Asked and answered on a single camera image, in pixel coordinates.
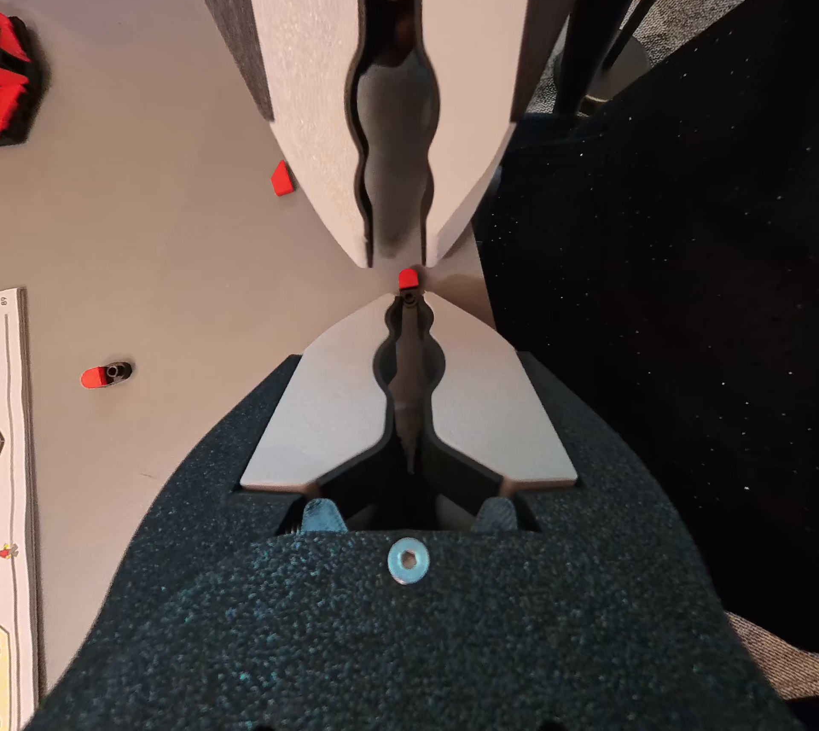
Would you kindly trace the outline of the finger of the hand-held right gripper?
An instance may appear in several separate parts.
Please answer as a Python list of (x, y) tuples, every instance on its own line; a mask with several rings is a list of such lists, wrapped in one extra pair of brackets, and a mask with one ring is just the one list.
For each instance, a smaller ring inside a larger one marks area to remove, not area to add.
[(438, 102), (424, 241), (425, 265), (434, 267), (471, 221), (511, 138), (527, 0), (419, 2)]
[(300, 190), (343, 252), (372, 266), (362, 199), (366, 152), (354, 116), (364, 0), (251, 0), (273, 117)]

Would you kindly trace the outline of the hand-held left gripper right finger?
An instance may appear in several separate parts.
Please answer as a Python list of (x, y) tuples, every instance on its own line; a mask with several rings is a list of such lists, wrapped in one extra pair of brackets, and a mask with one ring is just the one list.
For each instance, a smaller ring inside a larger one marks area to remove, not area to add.
[(514, 347), (427, 291), (418, 300), (424, 370), (418, 468), (445, 497), (572, 487), (578, 472)]

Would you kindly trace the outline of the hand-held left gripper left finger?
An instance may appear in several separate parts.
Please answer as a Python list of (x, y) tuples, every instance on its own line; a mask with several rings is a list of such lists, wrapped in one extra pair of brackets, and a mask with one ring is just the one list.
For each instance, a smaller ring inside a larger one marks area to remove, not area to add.
[(317, 492), (386, 434), (386, 390), (376, 354), (398, 297), (384, 294), (324, 331), (303, 352), (253, 451), (240, 486)]

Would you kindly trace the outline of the red lego car model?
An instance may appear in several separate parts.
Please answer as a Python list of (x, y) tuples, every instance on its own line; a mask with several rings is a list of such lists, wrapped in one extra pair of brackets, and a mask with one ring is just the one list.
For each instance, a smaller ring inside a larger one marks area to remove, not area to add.
[(25, 143), (44, 96), (45, 71), (34, 33), (1, 14), (1, 146)]

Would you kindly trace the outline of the lego instruction booklet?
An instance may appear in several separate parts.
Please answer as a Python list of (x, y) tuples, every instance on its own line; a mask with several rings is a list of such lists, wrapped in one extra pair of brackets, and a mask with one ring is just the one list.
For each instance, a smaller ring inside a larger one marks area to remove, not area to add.
[(27, 296), (1, 292), (1, 729), (20, 730), (40, 692), (34, 438)]

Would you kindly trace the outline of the silver round chair base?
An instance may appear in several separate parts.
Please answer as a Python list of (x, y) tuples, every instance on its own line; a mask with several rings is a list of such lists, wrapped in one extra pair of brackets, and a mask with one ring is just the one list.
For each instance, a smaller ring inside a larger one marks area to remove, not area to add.
[(624, 91), (650, 70), (650, 61), (643, 44), (630, 36), (610, 67), (601, 68), (598, 93), (602, 100), (610, 100)]

